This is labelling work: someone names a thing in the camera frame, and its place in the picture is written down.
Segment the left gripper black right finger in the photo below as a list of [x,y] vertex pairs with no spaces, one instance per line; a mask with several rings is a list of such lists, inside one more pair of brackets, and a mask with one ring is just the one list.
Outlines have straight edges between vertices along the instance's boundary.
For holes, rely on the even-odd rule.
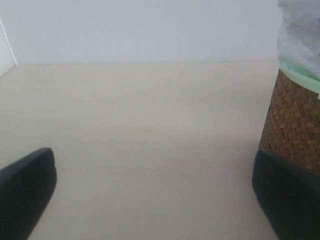
[[285,158],[260,149],[252,188],[280,240],[320,238],[320,177]]

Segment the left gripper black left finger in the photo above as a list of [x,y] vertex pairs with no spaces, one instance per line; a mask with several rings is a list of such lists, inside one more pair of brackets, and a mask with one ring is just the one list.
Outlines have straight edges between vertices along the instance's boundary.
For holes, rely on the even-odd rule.
[[51,148],[40,148],[0,170],[0,238],[26,240],[57,183]]

